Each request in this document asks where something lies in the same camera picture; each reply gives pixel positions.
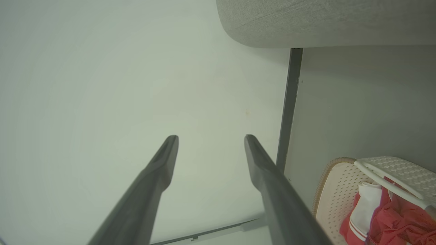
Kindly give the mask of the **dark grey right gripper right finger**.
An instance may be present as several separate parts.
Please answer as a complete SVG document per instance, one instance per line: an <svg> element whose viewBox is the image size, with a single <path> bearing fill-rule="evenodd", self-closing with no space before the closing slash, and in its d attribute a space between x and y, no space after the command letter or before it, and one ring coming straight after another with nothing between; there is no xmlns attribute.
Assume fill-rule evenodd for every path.
<svg viewBox="0 0 436 245"><path fill-rule="evenodd" d="M244 138L251 182L260 192L273 245L331 245L332 242L259 140Z"/></svg>

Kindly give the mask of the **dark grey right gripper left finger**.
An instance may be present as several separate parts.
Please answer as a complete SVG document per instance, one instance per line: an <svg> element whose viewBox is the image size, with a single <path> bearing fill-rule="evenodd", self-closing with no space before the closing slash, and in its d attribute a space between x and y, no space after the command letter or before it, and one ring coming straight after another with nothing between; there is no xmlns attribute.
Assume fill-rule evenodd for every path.
<svg viewBox="0 0 436 245"><path fill-rule="evenodd" d="M150 243L160 198L173 177L178 146L177 135L165 139L90 239L90 245Z"/></svg>

